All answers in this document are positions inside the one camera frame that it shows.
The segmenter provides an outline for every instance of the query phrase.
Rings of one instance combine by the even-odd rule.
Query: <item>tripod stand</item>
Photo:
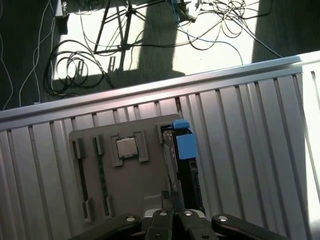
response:
[[[150,0],[150,1],[147,1],[145,3],[139,3],[139,4],[136,4],[136,5],[132,4],[132,0],[127,0],[128,6],[127,6],[126,9],[122,9],[122,10],[118,11],[117,13],[112,14],[111,16],[108,16],[108,12],[109,12],[109,9],[110,9],[111,1],[112,0],[108,0],[108,3],[106,5],[106,7],[105,7],[104,15],[103,15],[103,18],[102,18],[102,21],[101,21],[100,30],[99,30],[98,37],[96,39],[94,50],[93,50],[93,52],[95,54],[97,54],[97,53],[105,53],[106,52],[106,51],[98,51],[98,46],[99,46],[99,43],[100,43],[101,35],[102,35],[103,30],[104,30],[105,24],[107,24],[107,23],[109,23],[109,22],[111,22],[111,21],[113,21],[113,20],[115,20],[117,18],[120,18],[123,15],[126,15],[127,22],[126,22],[125,33],[124,33],[123,39],[121,39],[121,48],[125,48],[126,47],[125,45],[128,44],[127,40],[128,40],[128,36],[129,36],[130,23],[131,23],[132,15],[139,14],[139,12],[137,11],[139,9],[147,8],[147,7],[152,6],[152,5],[163,3],[166,0]]]

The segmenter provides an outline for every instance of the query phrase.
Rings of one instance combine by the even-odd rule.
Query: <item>black cable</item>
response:
[[[244,13],[246,8],[245,5],[245,1],[243,0],[242,2],[237,1],[237,0],[231,0],[228,3],[222,2],[220,0],[213,0],[214,2],[212,2],[212,6],[214,7],[212,10],[205,10],[199,13],[199,15],[204,14],[204,13],[213,13],[213,14],[217,14],[218,16],[221,17],[220,22],[220,26],[219,26],[219,31],[218,31],[218,35],[215,39],[215,41],[213,41],[213,43],[206,48],[199,48],[196,47],[192,42],[190,42],[191,46],[197,50],[208,50],[210,48],[212,48],[214,46],[214,44],[216,43],[216,40],[219,37],[220,31],[222,30],[222,32],[229,38],[236,38],[238,37],[242,31],[246,31],[256,42],[258,42],[259,44],[261,44],[264,48],[266,48],[267,50],[269,50],[271,53],[275,54],[277,57],[282,58],[281,55],[279,55],[278,53],[276,53],[274,50],[272,50],[271,48],[269,48],[268,46],[266,46],[262,41],[260,41],[259,39],[257,39],[257,37],[255,36],[255,34],[249,29],[246,21],[245,21],[245,17]],[[270,0],[270,8],[268,10],[267,13],[263,13],[263,14],[258,14],[256,16],[252,16],[249,17],[247,19],[252,19],[252,18],[259,18],[259,17],[263,17],[263,16],[267,16],[271,13],[271,9],[272,9],[272,4],[273,4],[273,0]],[[228,26],[227,21],[232,21],[234,23],[236,23],[239,27],[240,27],[240,31],[239,32],[232,32],[231,29]],[[213,25],[213,27],[209,28],[209,30],[205,31],[203,34],[201,34],[199,37],[197,37],[198,39],[201,38],[202,36],[206,35],[210,30],[212,30],[214,27],[216,27],[217,24],[215,23]],[[187,37],[188,40],[190,39],[191,35],[189,33],[189,27],[190,24],[188,26],[188,29],[186,31],[187,33]]]
[[[72,42],[72,43],[76,43],[79,44],[80,46],[84,47],[87,51],[61,51],[61,52],[57,52],[58,48],[68,42]],[[91,53],[91,49],[89,49],[87,46],[85,46],[84,44],[82,44],[81,42],[78,42],[76,40],[64,40],[62,42],[60,42],[57,46],[54,47],[54,49],[52,50],[50,56],[49,56],[49,60],[46,64],[45,67],[45,71],[44,71],[44,76],[43,76],[43,86],[44,86],[44,90],[47,94],[52,95],[52,96],[61,96],[63,95],[63,98],[66,97],[66,95],[70,96],[70,95],[77,95],[76,93],[66,93],[67,90],[72,89],[72,88],[80,88],[80,89],[91,89],[94,88],[96,86],[98,86],[103,80],[105,80],[113,89],[115,88],[115,86],[112,84],[108,74],[102,69],[100,63],[98,62],[98,60],[92,55]],[[50,84],[50,78],[49,78],[49,69],[50,69],[50,65],[51,65],[51,61],[53,61],[54,59],[56,59],[58,56],[60,55],[65,55],[65,54],[69,54],[69,56],[63,56],[61,59],[59,59],[57,61],[56,66],[58,67],[58,65],[63,61],[63,60],[67,60],[67,64],[66,64],[66,78],[64,80],[59,78],[59,82],[62,83],[62,87],[60,89],[53,89],[51,87]],[[98,82],[90,84],[90,85],[85,85],[86,81],[88,80],[88,65],[85,63],[85,60],[88,60],[92,63],[95,63],[99,69],[101,70],[101,78]],[[79,63],[83,64],[86,67],[86,76],[82,79],[82,81],[80,83],[76,82],[76,76],[77,76],[77,65],[76,65],[76,61],[78,61]],[[74,72],[74,76],[70,76],[69,74],[69,67],[71,65],[71,63],[75,64],[75,72]]]
[[[274,4],[274,0],[270,0],[270,7],[269,7],[269,10],[268,10],[266,13],[262,13],[262,14],[258,14],[258,15],[250,16],[250,17],[241,17],[241,18],[242,18],[243,20],[249,20],[249,19],[254,19],[254,18],[260,18],[260,17],[268,16],[268,15],[271,13],[271,11],[272,11],[273,4]]]
[[[128,43],[128,44],[121,44],[121,45],[113,45],[113,46],[108,46],[108,47],[116,47],[117,49],[114,50],[114,52],[109,53],[109,54],[101,54],[99,53],[99,56],[111,56],[119,51],[121,51],[123,48],[133,48],[133,47],[154,47],[154,48],[174,48],[174,47],[180,47],[180,46],[185,46],[190,44],[193,48],[200,50],[200,51],[204,51],[204,50],[208,50],[210,48],[212,48],[214,46],[215,43],[218,43],[219,41],[217,41],[220,32],[222,31],[226,36],[228,36],[229,38],[236,38],[238,37],[241,32],[243,30],[245,30],[251,37],[253,37],[258,43],[262,44],[264,47],[266,47],[269,51],[271,51],[272,53],[274,53],[275,55],[277,55],[278,57],[281,57],[279,54],[277,54],[276,52],[274,52],[272,49],[268,48],[264,43],[262,43],[260,40],[258,40],[255,35],[250,31],[250,29],[248,28],[245,20],[246,19],[252,19],[252,18],[259,18],[259,17],[264,17],[267,16],[271,13],[272,11],[272,6],[273,6],[273,0],[270,0],[270,8],[266,13],[263,14],[258,14],[256,16],[251,16],[251,17],[243,17],[245,10],[253,10],[250,8],[246,8],[245,2],[244,1],[237,1],[237,0],[233,0],[233,1],[229,1],[228,3],[225,2],[221,2],[220,0],[214,0],[213,5],[215,6],[215,9],[212,10],[206,10],[206,11],[202,11],[199,13],[199,15],[203,15],[206,13],[211,13],[211,14],[217,14],[221,17],[221,20],[219,20],[218,22],[216,22],[214,25],[212,25],[208,30],[206,30],[204,33],[202,33],[201,35],[197,36],[197,37],[191,37],[191,35],[189,34],[189,28],[191,25],[191,21],[189,21],[188,24],[188,29],[187,29],[187,39],[188,41],[186,42],[182,42],[182,43],[173,43],[173,44],[164,44],[164,45],[160,45],[160,44],[145,44],[145,43]],[[232,32],[231,29],[229,28],[227,21],[233,21],[235,22],[238,26],[241,27],[241,30],[239,32]],[[197,46],[194,45],[194,42],[197,40],[202,40],[201,37],[203,37],[204,35],[206,35],[207,33],[209,33],[211,30],[213,30],[216,26],[219,25],[219,31],[218,34],[216,36],[216,39],[214,41],[212,41],[211,45],[209,47],[206,48],[199,48]],[[86,46],[76,40],[65,40],[62,41],[61,43],[59,43],[52,51],[52,53],[50,54],[49,57],[49,61],[46,65],[45,68],[45,73],[44,73],[44,78],[43,78],[43,85],[44,85],[44,89],[45,91],[49,94],[49,95],[54,95],[54,96],[61,96],[63,95],[63,98],[69,97],[69,96],[75,96],[77,95],[76,93],[66,93],[67,90],[72,89],[72,88],[82,88],[82,89],[90,89],[90,88],[94,88],[96,86],[98,86],[103,80],[105,80],[112,88],[115,88],[115,86],[112,84],[108,74],[103,70],[101,64],[99,63],[99,61],[96,59],[95,54],[93,53],[92,49],[90,49],[90,46],[87,42],[87,40],[89,41],[89,39],[87,38],[84,28],[83,28],[83,24],[82,24],[82,19],[81,19],[81,26],[82,26],[82,32],[83,32],[83,36],[85,39],[85,43]],[[73,42],[73,43],[77,43],[79,45],[81,45],[82,47],[84,47],[87,51],[62,51],[62,52],[56,52],[58,47],[60,47],[61,45],[67,43],[67,42]],[[229,44],[231,47],[233,47],[238,54],[239,51],[231,44]],[[64,80],[59,78],[59,82],[62,84],[62,88],[60,89],[53,89],[49,83],[49,78],[48,78],[48,74],[49,74],[49,67],[51,64],[51,61],[54,60],[55,58],[57,58],[60,55],[63,54],[70,54],[68,57],[64,56],[62,57],[58,62],[57,62],[57,67],[58,65],[63,61],[63,60],[67,60],[66,63],[66,78]],[[85,63],[85,60],[91,61],[92,63],[95,63],[100,71],[101,71],[101,78],[98,82],[91,84],[91,85],[85,85],[86,81],[88,80],[88,65]],[[76,82],[76,76],[77,76],[77,65],[76,65],[76,61],[78,61],[79,64],[82,64],[83,66],[86,67],[86,76],[83,77],[81,82]],[[70,76],[69,75],[69,67],[71,64],[75,65],[75,72],[74,72],[74,76]]]

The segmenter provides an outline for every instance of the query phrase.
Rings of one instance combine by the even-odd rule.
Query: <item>metal edge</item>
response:
[[[299,67],[306,64],[311,64],[314,62],[320,62],[320,51],[305,53],[296,56],[284,57],[275,60],[269,60],[259,63],[253,63],[244,66],[226,68],[216,71],[209,71],[204,73],[198,73],[183,77],[177,77],[168,80],[162,80],[157,82],[151,82],[131,87],[125,87],[121,89],[115,89],[100,93],[89,94],[80,97],[74,97],[69,99],[57,100],[53,102],[41,103],[38,105],[31,105],[21,108],[10,109],[6,111],[0,112],[0,130],[4,130],[7,128],[12,128],[12,125],[9,124],[11,121],[15,120],[27,120],[28,118],[33,118],[36,115],[42,115],[46,112],[55,112],[55,111],[63,111],[70,108],[80,107],[83,105],[92,105],[94,103],[103,102],[103,101],[112,101],[116,102],[121,98],[129,98],[135,97],[138,95],[148,95],[148,93],[152,91],[164,91],[167,89],[173,88],[184,88],[187,85],[191,84],[200,84],[210,81],[212,83],[213,80],[217,80],[219,82],[230,80],[230,78],[237,76],[248,76],[248,75],[256,75],[256,80],[259,79],[259,74],[268,73],[270,71],[280,71],[280,70],[288,70],[294,67]],[[237,80],[233,79],[233,84],[237,84]],[[166,98],[173,97],[173,95],[166,95]],[[33,121],[25,121],[24,125],[32,124]],[[14,127],[23,126],[21,123],[14,124]]]

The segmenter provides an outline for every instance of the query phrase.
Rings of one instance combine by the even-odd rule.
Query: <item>black slot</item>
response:
[[[94,147],[95,159],[98,167],[99,182],[100,182],[101,191],[102,191],[102,203],[104,208],[104,214],[106,216],[109,216],[109,208],[107,203],[108,191],[107,191],[107,184],[106,184],[106,178],[105,178],[105,170],[102,162],[102,157],[99,155],[98,143],[97,143],[96,137],[93,138],[93,147]]]

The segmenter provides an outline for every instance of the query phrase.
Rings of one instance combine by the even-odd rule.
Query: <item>white cable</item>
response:
[[[0,3],[1,3],[1,9],[0,9],[0,21],[2,19],[2,16],[3,16],[3,13],[4,13],[4,3],[3,3],[3,0],[0,0]],[[9,79],[9,82],[10,82],[10,86],[11,86],[11,94],[8,98],[8,100],[5,102],[4,106],[3,106],[3,111],[6,109],[8,103],[10,102],[10,100],[12,99],[12,96],[14,95],[14,86],[12,84],[12,80],[11,80],[11,77],[10,77],[10,74],[8,72],[8,69],[5,65],[5,62],[4,62],[4,41],[2,39],[2,35],[1,35],[1,32],[0,32],[0,45],[1,45],[1,55],[0,55],[0,60],[2,62],[2,65],[4,67],[4,70],[6,72],[6,75],[8,76],[8,79]]]
[[[52,6],[52,3],[51,3],[51,0],[48,0],[45,8],[44,8],[44,11],[42,13],[42,17],[41,17],[41,23],[40,23],[40,29],[39,29],[39,33],[38,33],[38,45],[37,47],[35,48],[34,52],[33,52],[33,69],[30,71],[30,73],[27,75],[26,79],[24,80],[20,90],[19,90],[19,106],[21,107],[21,92],[22,92],[22,89],[24,88],[27,80],[29,79],[29,77],[31,76],[32,73],[35,74],[35,78],[36,78],[36,83],[37,83],[37,88],[38,88],[38,93],[39,93],[39,103],[41,102],[41,94],[40,94],[40,88],[39,88],[39,81],[38,81],[38,78],[37,78],[37,74],[36,74],[36,67],[38,66],[38,63],[39,63],[39,56],[40,56],[40,45],[44,42],[45,39],[47,39],[50,34],[52,33],[53,29],[51,28],[51,31],[50,33],[43,39],[43,40],[40,40],[41,38],[41,31],[42,31],[42,27],[43,27],[43,23],[44,23],[44,18],[45,18],[45,13],[48,9],[48,7],[50,6],[52,12],[54,13],[54,9],[53,9],[53,6]],[[51,24],[51,27],[52,26],[55,26],[55,20],[52,21],[52,24]],[[37,56],[36,56],[36,61],[34,61],[34,56],[35,56],[35,53],[37,52]]]

